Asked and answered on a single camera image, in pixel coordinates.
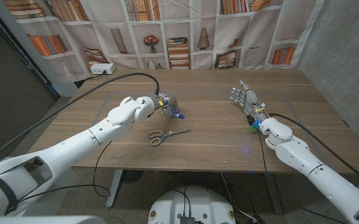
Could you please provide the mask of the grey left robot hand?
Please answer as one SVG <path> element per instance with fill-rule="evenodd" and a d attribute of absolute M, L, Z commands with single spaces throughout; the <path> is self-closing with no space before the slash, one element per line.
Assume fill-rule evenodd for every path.
<path fill-rule="evenodd" d="M 170 93 L 159 92 L 158 95 L 155 95 L 153 98 L 154 109 L 162 109 L 162 114 L 173 118 L 179 117 L 179 107 L 177 99 L 174 95 Z"/>

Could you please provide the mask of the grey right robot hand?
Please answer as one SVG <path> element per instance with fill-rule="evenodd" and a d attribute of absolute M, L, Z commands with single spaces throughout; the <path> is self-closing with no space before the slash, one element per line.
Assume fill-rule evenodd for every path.
<path fill-rule="evenodd" d="M 264 103 L 258 100 L 256 93 L 249 86 L 240 80 L 241 88 L 232 88 L 230 100 L 237 103 L 247 115 L 250 115 L 257 122 L 269 118 Z"/>

